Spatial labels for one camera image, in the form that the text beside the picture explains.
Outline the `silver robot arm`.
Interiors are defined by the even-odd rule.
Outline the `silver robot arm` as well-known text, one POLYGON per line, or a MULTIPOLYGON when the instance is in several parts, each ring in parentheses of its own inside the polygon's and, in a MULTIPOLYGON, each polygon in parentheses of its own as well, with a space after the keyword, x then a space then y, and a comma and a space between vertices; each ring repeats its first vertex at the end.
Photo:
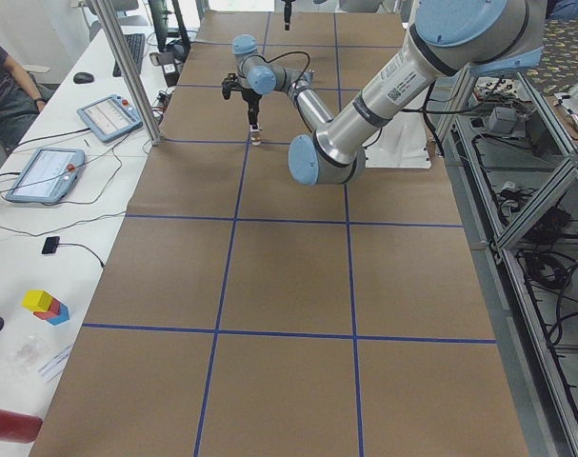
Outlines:
POLYGON ((366 163, 364 144, 437 78, 464 67, 507 76, 538 65, 547 15, 544 1, 421 1, 403 47, 337 115, 324 105, 302 70, 267 61, 255 39, 234 38, 236 71, 222 82, 241 92, 256 118, 262 96, 285 93, 310 132, 289 146, 289 171, 303 185, 344 185, 366 163))

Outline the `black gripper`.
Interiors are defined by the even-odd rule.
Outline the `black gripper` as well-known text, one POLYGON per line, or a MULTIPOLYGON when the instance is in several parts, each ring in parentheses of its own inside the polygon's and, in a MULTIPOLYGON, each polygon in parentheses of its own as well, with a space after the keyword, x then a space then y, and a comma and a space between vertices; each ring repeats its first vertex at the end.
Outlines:
MULTIPOLYGON (((284 30, 290 30, 291 0, 283 0, 283 3, 284 30)), ((248 104, 248 119, 250 129, 261 129, 261 125, 259 123, 259 107, 261 98, 262 96, 253 89, 242 90, 242 99, 248 104)))

